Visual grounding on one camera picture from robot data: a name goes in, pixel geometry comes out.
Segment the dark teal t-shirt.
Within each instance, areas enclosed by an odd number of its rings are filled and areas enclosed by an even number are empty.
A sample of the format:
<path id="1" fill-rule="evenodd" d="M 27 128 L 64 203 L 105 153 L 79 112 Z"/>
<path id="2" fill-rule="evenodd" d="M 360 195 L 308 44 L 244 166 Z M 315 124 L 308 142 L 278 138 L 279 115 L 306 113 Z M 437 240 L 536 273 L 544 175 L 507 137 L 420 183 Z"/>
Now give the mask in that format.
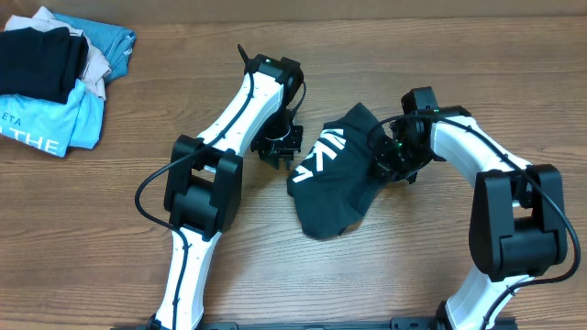
<path id="1" fill-rule="evenodd" d="M 323 125 L 308 155 L 287 178 L 287 192 L 307 236 L 338 236 L 362 220 L 388 183 L 372 168 L 372 144 L 383 135 L 377 118 L 361 103 Z"/>

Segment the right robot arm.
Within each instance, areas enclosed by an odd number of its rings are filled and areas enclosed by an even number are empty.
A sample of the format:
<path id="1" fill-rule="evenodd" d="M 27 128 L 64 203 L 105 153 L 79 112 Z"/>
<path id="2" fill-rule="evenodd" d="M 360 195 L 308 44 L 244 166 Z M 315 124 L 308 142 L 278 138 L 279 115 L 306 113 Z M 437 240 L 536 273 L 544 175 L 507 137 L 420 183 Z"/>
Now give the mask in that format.
<path id="1" fill-rule="evenodd" d="M 564 213 L 562 180 L 500 146 L 460 105 L 441 107 L 429 87 L 401 99 L 401 115 L 371 128 L 374 173 L 414 182 L 432 161 L 450 163 L 474 190 L 469 226 L 473 265 L 460 288 L 430 317 L 395 317 L 394 329 L 515 329 L 499 313 L 523 288 L 546 284 L 575 238 Z"/>

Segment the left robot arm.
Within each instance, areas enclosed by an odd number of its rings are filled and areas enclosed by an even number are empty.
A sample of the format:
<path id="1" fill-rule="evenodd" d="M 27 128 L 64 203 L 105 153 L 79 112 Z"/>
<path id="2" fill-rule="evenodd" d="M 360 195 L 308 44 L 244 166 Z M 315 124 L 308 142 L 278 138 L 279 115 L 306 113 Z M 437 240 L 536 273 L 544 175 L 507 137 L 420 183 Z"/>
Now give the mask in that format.
<path id="1" fill-rule="evenodd" d="M 205 285 L 219 238 L 241 202 L 248 151 L 273 168 L 289 166 L 303 129 L 288 105 L 306 85 L 299 62 L 259 54 L 244 60 L 238 93 L 197 137 L 179 136 L 172 148 L 164 194 L 170 214 L 172 261 L 163 300 L 149 329 L 195 329 L 204 315 Z"/>

